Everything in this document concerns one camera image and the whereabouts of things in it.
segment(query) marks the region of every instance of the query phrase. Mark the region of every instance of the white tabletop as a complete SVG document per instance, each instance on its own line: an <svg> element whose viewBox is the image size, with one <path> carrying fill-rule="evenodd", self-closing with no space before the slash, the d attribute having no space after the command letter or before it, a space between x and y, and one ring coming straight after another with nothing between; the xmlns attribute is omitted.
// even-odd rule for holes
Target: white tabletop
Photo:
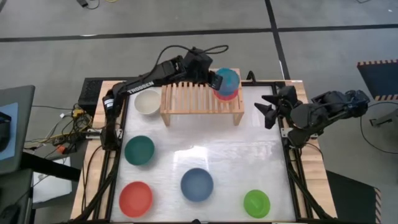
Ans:
<svg viewBox="0 0 398 224"><path fill-rule="evenodd" d="M160 88L153 88L160 93ZM146 117L134 108L132 95L127 109L123 151L111 215L112 222L247 222L259 221L243 207L247 192L266 193L271 209L263 221L294 221L292 196L280 141L279 127L264 128L264 116L254 103L272 94L267 86L243 87L244 116L239 126L231 114L172 115L166 127L160 115ZM155 156L144 167L130 165L124 157L128 140L146 135L155 143ZM189 169L206 169L214 190L204 202L188 201L180 190ZM154 194L151 209L140 218L129 218L119 208L119 195L130 182L143 181Z"/></svg>

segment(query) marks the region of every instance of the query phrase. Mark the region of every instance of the lime green bowl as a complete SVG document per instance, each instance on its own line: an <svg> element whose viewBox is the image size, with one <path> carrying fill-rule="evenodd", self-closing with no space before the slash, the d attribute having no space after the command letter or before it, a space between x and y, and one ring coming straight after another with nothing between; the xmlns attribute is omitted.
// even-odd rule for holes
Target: lime green bowl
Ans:
<svg viewBox="0 0 398 224"><path fill-rule="evenodd" d="M268 196L260 190L251 190L244 197L245 211L254 218L264 218L269 213L271 204Z"/></svg>
<svg viewBox="0 0 398 224"><path fill-rule="evenodd" d="M155 153L155 144L147 136L136 136L124 148L126 160L135 166L148 163Z"/></svg>

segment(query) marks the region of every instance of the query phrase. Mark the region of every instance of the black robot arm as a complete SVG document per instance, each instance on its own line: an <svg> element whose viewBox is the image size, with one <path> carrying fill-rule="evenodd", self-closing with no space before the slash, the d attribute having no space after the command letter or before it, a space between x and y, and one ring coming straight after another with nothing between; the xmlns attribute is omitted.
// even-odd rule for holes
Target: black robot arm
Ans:
<svg viewBox="0 0 398 224"><path fill-rule="evenodd" d="M323 129L339 119L357 118L368 110L369 98L361 90L350 90L345 94L328 91L312 98L312 103L302 103L297 99L294 86L285 86L278 95L266 95L262 98L273 105L255 103L257 109L266 117L266 128L275 124L278 116L286 118L292 128L287 133L294 147L303 147L313 134L323 134Z"/></svg>
<svg viewBox="0 0 398 224"><path fill-rule="evenodd" d="M209 72L213 60L209 53L192 48L183 58L177 56L156 65L150 72L129 81L115 84L103 97L105 110L105 127L101 132L101 144L105 150L118 149L120 142L116 135L116 119L121 114L124 100L131 94L145 90L154 85L168 85L178 82L207 83L219 90L222 77Z"/></svg>

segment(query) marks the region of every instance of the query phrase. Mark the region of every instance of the blue cup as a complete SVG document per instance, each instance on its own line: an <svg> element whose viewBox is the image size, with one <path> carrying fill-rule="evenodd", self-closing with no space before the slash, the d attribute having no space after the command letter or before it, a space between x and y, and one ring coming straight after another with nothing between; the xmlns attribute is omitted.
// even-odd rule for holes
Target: blue cup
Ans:
<svg viewBox="0 0 398 224"><path fill-rule="evenodd" d="M220 68L216 74L223 77L220 90L218 90L218 94L221 96L232 95L239 88L239 75L234 70L229 68Z"/></svg>

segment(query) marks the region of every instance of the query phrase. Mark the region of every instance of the wooden dish rack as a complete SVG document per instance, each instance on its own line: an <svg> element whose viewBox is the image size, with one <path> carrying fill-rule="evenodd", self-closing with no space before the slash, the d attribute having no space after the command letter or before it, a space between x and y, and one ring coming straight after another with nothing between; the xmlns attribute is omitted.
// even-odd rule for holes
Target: wooden dish rack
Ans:
<svg viewBox="0 0 398 224"><path fill-rule="evenodd" d="M239 70L233 70L240 77ZM172 114L232 114L237 126L244 114L242 84L239 84L236 98L229 102L217 99L207 84L180 82L162 86L160 115L166 126L170 126Z"/></svg>

